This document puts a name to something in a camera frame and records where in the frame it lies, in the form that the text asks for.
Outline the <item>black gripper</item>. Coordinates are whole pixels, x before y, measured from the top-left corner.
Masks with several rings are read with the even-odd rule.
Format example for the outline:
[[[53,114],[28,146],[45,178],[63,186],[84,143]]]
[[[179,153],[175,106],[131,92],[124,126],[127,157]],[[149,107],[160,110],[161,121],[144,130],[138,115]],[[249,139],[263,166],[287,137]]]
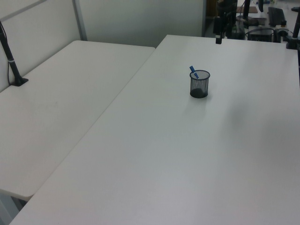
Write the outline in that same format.
[[[236,17],[237,0],[218,0],[218,16],[214,18],[213,33],[216,36],[216,44],[222,44],[222,38],[230,35],[230,19]]]

